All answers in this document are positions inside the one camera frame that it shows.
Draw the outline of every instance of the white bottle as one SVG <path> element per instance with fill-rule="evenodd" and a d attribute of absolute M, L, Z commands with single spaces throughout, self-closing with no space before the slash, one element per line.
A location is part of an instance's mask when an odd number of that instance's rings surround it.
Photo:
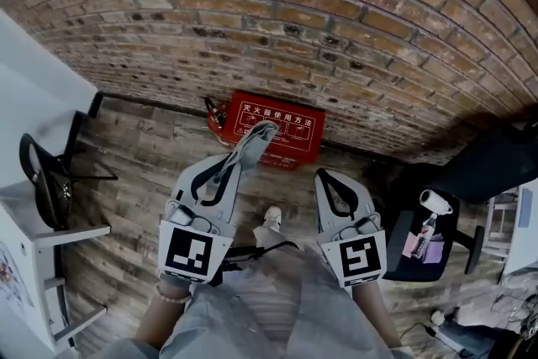
<path fill-rule="evenodd" d="M 435 220 L 437 219 L 437 214 L 432 213 L 429 219 L 427 219 L 422 224 L 422 229 L 420 230 L 419 235 L 417 236 L 417 242 L 414 245 L 413 251 L 411 251 L 411 256 L 416 259 L 421 259 L 424 253 L 426 252 L 426 249 L 428 248 L 428 244 L 431 241 L 431 237 L 434 235 L 435 232 Z"/>

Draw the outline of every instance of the fire extinguisher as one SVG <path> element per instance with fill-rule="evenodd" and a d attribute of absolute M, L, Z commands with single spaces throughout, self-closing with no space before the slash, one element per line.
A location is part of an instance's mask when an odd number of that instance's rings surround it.
<path fill-rule="evenodd" d="M 217 105 L 211 100 L 210 97 L 206 97 L 204 100 L 205 106 L 208 109 L 208 126 L 209 129 L 215 134 L 217 140 L 225 147 L 231 147 L 229 142 L 222 139 L 222 130 L 226 124 L 226 117 L 228 117 L 229 102 L 219 101 Z"/>

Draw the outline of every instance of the beaded bracelet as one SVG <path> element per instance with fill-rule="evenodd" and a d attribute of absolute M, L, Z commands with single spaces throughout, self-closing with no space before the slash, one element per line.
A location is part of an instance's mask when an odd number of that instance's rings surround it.
<path fill-rule="evenodd" d="M 186 304 L 192 297 L 191 293 L 189 292 L 189 294 L 185 298 L 181 298 L 181 299 L 169 298 L 162 294 L 161 290 L 159 289 L 158 284 L 153 286 L 153 293 L 158 299 L 164 302 L 168 302 L 169 304 Z"/>

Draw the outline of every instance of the office chair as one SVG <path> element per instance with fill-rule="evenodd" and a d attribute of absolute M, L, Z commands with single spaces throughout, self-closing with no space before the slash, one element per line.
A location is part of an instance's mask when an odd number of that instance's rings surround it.
<path fill-rule="evenodd" d="M 64 155 L 54 157 L 29 135 L 24 134 L 18 148 L 18 158 L 26 177 L 35 186 L 35 203 L 43 221 L 54 230 L 66 228 L 71 212 L 73 184 L 76 181 L 118 179 L 105 165 L 110 175 L 77 176 L 69 173 L 63 163 Z"/>
<path fill-rule="evenodd" d="M 445 270 L 453 242 L 470 251 L 465 273 L 472 273 L 480 259 L 484 228 L 471 237 L 457 230 L 460 200 L 483 203 L 512 187 L 538 177 L 538 122 L 522 130 L 506 124 L 490 129 L 469 143 L 444 166 L 418 163 L 406 167 L 384 199 L 382 217 L 387 234 L 388 271 L 385 278 L 409 282 L 438 280 Z M 436 220 L 436 234 L 445 242 L 440 262 L 424 264 L 402 255 L 409 232 L 417 235 L 431 212 L 419 204 L 426 188 L 439 193 L 453 208 Z"/>

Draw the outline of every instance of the wooden floor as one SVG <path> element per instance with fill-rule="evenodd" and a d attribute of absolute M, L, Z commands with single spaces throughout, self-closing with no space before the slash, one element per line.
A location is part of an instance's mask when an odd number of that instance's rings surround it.
<path fill-rule="evenodd" d="M 75 158 L 76 170 L 102 172 L 102 163 L 119 176 L 117 182 L 76 185 L 71 223 L 106 223 L 112 226 L 112 233 L 65 250 L 72 317 L 88 311 L 95 302 L 108 307 L 106 316 L 76 338 L 82 356 L 89 357 L 110 341 L 136 331 L 156 282 L 159 220 L 179 173 L 206 156 L 226 151 L 203 119 L 114 99 L 106 99 L 98 118 L 85 124 L 78 146 L 86 152 Z M 240 184 L 235 212 L 242 221 L 236 243 L 253 241 L 252 228 L 261 223 L 265 209 L 272 204 L 283 209 L 284 233 L 298 242 L 312 242 L 317 234 L 313 176 L 320 166 L 363 182 L 374 197 L 378 193 L 374 183 L 380 178 L 389 182 L 399 169 L 325 148 L 318 165 L 295 172 L 260 167 Z M 476 224 L 483 224 L 484 210 L 463 208 L 460 228 L 472 233 Z M 474 274 L 465 276 L 467 256 L 455 245 L 439 282 L 382 282 L 400 332 L 427 322 L 433 308 L 451 309 L 458 304 L 467 324 L 507 323 L 511 304 L 499 303 L 493 313 L 489 311 L 500 292 L 496 286 L 500 266 L 483 259 Z M 420 327 L 411 330 L 403 342 L 420 358 L 454 355 Z"/>

